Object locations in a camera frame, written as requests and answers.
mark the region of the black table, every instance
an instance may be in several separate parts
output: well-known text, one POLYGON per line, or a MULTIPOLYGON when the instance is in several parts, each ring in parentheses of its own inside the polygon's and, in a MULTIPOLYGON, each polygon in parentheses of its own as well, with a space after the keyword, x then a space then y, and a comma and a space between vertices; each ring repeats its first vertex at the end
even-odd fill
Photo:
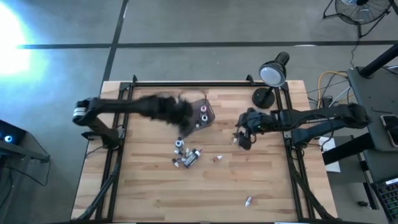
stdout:
POLYGON ((368 125, 368 133, 324 153, 324 161, 330 164, 364 152, 373 182, 396 178, 398 148, 391 145, 380 115, 398 114, 398 75, 383 68, 371 79, 360 76, 357 69, 347 72, 358 104, 365 108, 372 122, 368 125))

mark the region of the bottle cap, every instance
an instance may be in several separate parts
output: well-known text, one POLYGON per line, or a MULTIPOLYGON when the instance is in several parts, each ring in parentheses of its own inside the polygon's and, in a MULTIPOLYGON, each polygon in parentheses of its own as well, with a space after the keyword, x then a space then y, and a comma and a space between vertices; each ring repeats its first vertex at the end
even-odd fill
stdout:
POLYGON ((175 142, 175 146, 181 147, 181 146, 182 146, 182 141, 177 140, 177 141, 175 142))

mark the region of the electric fan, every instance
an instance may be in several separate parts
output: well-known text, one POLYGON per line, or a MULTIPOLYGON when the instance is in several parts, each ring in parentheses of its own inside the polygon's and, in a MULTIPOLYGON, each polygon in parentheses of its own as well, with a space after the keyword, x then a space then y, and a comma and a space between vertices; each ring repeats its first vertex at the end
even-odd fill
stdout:
POLYGON ((362 38, 368 35, 373 28, 381 21, 381 19, 389 14, 391 3, 389 0, 335 0, 336 14, 325 15, 326 10, 330 7, 331 0, 323 11, 323 18, 338 16, 341 20, 348 24, 356 25, 358 28, 358 37, 362 38), (362 35, 361 25, 376 21, 369 31, 362 35))

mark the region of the desk lamp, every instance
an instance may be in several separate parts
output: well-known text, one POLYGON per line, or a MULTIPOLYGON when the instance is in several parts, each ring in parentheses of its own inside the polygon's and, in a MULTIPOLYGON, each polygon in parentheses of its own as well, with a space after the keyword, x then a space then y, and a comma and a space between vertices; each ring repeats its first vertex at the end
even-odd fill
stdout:
POLYGON ((289 55, 281 52, 275 60, 266 62, 261 65, 259 75, 261 80, 269 86, 269 88, 258 88, 252 95, 254 105, 258 108, 270 108, 275 102, 275 95, 272 90, 280 87, 286 82, 286 64, 289 61, 289 55))

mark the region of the lamp base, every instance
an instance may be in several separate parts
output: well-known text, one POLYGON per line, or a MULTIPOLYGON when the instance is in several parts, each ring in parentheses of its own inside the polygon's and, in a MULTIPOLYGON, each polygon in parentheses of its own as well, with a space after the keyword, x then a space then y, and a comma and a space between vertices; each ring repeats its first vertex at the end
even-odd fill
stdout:
POLYGON ((273 92, 270 92, 267 97, 266 93, 268 91, 268 88, 258 88, 257 90, 254 91, 252 95, 252 101, 254 105, 256 105, 258 108, 262 109, 268 109, 270 108, 274 102, 275 102, 275 95, 273 92))

